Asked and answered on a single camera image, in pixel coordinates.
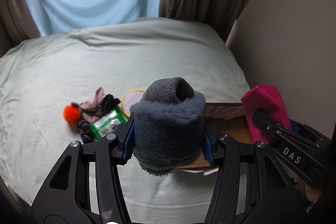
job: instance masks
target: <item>gray sock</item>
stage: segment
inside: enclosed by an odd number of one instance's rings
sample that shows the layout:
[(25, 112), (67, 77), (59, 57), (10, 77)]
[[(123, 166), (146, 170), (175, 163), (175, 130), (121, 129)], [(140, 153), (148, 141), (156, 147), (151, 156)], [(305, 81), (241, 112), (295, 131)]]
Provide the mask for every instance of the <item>gray sock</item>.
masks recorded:
[(134, 156), (156, 176), (192, 164), (202, 153), (205, 97), (181, 77), (151, 84), (134, 114)]

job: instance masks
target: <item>fluffy blue-gray fabric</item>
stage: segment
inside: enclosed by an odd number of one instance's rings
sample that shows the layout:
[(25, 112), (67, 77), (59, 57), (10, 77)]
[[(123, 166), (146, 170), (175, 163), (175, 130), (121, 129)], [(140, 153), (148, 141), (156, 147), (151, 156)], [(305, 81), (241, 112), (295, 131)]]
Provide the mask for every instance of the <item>fluffy blue-gray fabric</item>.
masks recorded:
[(202, 152), (205, 97), (180, 77), (155, 81), (132, 106), (134, 152), (141, 167), (162, 176)]

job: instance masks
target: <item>pink pouch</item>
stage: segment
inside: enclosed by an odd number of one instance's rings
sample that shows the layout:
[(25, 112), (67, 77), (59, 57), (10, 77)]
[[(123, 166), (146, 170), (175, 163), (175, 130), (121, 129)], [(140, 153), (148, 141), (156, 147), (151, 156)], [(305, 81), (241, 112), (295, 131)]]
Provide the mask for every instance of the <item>pink pouch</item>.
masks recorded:
[(268, 143), (269, 134), (263, 133), (252, 122), (252, 114), (260, 110), (274, 120), (282, 123), (286, 129), (291, 129), (289, 117), (277, 88), (273, 85), (258, 85), (241, 98), (244, 112), (249, 125), (252, 143), (263, 141)]

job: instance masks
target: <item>yellow-rimmed round object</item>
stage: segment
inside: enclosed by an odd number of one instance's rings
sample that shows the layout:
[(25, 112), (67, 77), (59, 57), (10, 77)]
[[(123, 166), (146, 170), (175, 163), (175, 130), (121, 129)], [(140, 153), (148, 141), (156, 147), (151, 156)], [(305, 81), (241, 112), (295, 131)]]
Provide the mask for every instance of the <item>yellow-rimmed round object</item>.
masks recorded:
[(140, 102), (144, 90), (131, 90), (121, 100), (121, 110), (126, 117), (130, 117), (130, 108), (135, 103)]

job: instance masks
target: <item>bed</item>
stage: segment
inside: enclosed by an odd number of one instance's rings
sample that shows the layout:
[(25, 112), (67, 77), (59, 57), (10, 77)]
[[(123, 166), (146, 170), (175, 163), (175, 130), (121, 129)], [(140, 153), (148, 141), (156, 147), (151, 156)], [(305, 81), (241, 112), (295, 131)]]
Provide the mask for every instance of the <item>bed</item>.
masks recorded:
[[(121, 98), (175, 76), (205, 95), (206, 117), (243, 115), (240, 98), (249, 90), (244, 74), (205, 24), (140, 18), (22, 42), (0, 58), (1, 177), (31, 205), (66, 146), (80, 140), (63, 120), (65, 105), (91, 99), (100, 86)], [(90, 167), (92, 210), (98, 212)], [(216, 174), (149, 176), (134, 157), (118, 170), (133, 222), (204, 220)]]

